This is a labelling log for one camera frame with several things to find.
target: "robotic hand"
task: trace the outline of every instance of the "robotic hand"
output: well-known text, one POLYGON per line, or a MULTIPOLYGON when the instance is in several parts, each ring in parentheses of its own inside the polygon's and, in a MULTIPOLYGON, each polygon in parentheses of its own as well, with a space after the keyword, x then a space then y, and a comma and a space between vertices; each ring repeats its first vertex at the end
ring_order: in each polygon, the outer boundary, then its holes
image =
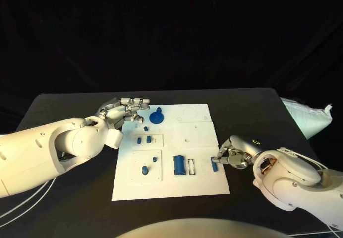
POLYGON ((0 138, 0 198, 34 188, 100 152, 118 149, 125 121, 143 118, 149 100, 113 98, 87 118, 70 118, 0 138))
POLYGON ((256 140, 236 135, 224 141, 211 161, 237 169, 253 165, 253 185, 269 202, 285 211, 302 208, 328 226, 343 229, 341 172, 328 170, 315 160, 285 148, 263 150, 256 140))

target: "black backdrop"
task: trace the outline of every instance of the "black backdrop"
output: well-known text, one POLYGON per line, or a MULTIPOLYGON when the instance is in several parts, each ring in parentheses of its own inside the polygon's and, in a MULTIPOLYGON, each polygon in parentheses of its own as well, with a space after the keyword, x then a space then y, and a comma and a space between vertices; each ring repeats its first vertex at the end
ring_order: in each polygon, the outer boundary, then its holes
POLYGON ((331 2, 2 0, 1 133, 40 93, 272 87, 334 104, 341 44, 331 2))

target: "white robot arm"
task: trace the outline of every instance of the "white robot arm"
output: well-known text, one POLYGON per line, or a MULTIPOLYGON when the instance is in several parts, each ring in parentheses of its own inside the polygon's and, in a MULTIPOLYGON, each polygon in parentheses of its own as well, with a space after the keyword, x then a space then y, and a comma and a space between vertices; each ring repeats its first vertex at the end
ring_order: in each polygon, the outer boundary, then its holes
POLYGON ((211 161, 243 169, 253 165, 253 185, 282 210, 306 210, 328 226, 343 229, 343 173, 315 160, 279 148, 263 150, 260 143, 233 135, 211 161), (314 163, 316 170, 302 159, 314 163))
POLYGON ((122 133, 116 129, 126 120, 142 123, 136 110, 148 110, 148 103, 148 99, 113 98, 94 116, 70 118, 1 137, 0 198, 63 174, 97 155, 103 145, 118 149, 122 133))

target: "black tabletop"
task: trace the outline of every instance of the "black tabletop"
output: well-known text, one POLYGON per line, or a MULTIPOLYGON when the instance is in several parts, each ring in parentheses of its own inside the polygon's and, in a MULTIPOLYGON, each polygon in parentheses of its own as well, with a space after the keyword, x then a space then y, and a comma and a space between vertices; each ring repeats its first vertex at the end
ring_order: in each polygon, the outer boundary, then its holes
MULTIPOLYGON (((93 115, 113 97, 149 98, 151 104, 207 103, 217 141, 233 134, 259 140, 269 148, 286 147, 316 158, 272 89, 217 89, 81 94, 41 94, 35 97, 17 131, 54 121, 93 115)), ((31 210, 0 228, 0 237, 110 238, 146 224, 177 218, 220 218, 243 221, 286 234, 326 231, 303 210, 282 211, 253 187, 252 167, 224 166, 230 194, 110 201, 118 150, 103 147, 86 163, 56 178, 31 210)), ((0 214, 35 189, 0 199, 0 214)), ((30 207, 0 219, 0 225, 30 207)))

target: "white paper sheet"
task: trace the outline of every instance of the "white paper sheet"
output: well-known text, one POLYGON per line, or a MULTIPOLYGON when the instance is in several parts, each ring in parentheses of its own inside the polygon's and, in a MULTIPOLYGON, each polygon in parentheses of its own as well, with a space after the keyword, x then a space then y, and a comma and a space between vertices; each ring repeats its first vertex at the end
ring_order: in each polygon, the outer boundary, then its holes
POLYGON ((211 169, 217 139, 207 105, 151 105, 139 115, 142 124, 126 122, 122 126, 112 201, 228 194, 223 165, 217 164, 216 172, 211 169), (154 125, 148 116, 156 107, 161 107, 164 121, 154 125), (141 144, 136 144, 136 137, 141 137, 141 144), (174 175, 175 155, 184 157, 184 175, 174 175), (188 174, 188 159, 192 159, 194 175, 188 174), (141 173, 143 165, 146 175, 141 173))

